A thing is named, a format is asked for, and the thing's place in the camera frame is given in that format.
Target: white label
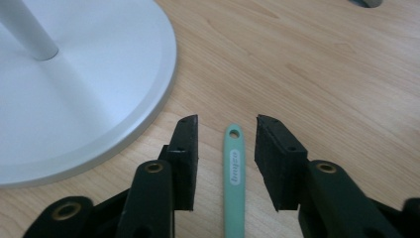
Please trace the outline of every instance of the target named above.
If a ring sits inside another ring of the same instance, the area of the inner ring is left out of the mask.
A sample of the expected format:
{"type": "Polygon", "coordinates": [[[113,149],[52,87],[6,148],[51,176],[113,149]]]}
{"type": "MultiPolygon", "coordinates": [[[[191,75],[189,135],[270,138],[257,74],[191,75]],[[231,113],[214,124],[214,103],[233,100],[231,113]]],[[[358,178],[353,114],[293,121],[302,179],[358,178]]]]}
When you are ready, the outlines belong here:
{"type": "Polygon", "coordinates": [[[239,185],[241,183],[241,153],[238,150],[230,152],[230,182],[231,185],[239,185]]]}

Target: wooden surface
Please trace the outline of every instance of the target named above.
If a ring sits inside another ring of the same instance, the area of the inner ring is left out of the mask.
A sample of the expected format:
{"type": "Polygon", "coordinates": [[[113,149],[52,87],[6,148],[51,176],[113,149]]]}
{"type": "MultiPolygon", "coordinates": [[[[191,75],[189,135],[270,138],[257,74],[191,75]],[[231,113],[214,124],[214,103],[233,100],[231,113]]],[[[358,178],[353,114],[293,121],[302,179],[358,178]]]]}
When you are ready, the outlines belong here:
{"type": "Polygon", "coordinates": [[[158,0],[173,24],[178,71],[154,124],[112,160],[38,187],[0,190],[0,237],[21,237],[69,195],[96,203],[130,186],[158,157],[176,121],[199,115],[193,212],[177,237],[222,237],[224,129],[247,144],[247,237],[302,237],[297,212],[275,212],[254,162],[256,117],[281,120],[309,159],[342,166],[370,197],[395,208],[420,196],[420,3],[383,0],[158,0]]]}

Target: green handle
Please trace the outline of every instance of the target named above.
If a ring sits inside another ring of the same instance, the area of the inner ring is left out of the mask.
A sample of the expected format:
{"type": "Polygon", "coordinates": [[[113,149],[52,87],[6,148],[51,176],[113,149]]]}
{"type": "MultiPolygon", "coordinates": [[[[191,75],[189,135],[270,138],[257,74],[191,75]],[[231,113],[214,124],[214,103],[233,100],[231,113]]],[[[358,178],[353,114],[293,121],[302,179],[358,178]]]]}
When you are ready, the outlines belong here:
{"type": "Polygon", "coordinates": [[[245,142],[242,129],[231,124],[224,150],[225,238],[245,236],[245,142]]]}

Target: white lamp base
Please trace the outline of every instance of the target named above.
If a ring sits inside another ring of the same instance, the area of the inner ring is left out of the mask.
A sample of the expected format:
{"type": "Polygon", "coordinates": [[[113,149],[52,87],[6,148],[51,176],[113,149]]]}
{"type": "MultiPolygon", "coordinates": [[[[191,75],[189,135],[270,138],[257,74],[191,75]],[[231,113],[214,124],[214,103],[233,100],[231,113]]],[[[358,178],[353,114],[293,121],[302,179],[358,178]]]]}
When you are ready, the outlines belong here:
{"type": "Polygon", "coordinates": [[[0,187],[66,179],[136,140],[168,99],[172,26],[152,0],[27,1],[58,55],[0,25],[0,187]]]}

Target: gray cylindrical object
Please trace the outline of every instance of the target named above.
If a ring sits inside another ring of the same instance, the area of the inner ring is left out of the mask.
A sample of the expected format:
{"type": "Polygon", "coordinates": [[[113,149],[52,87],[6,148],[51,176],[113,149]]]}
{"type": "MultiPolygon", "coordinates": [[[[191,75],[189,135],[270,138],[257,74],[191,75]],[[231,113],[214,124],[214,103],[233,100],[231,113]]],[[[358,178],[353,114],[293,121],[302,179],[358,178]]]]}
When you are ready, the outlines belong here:
{"type": "Polygon", "coordinates": [[[0,22],[36,60],[49,60],[58,53],[56,44],[22,0],[0,0],[0,22]]]}

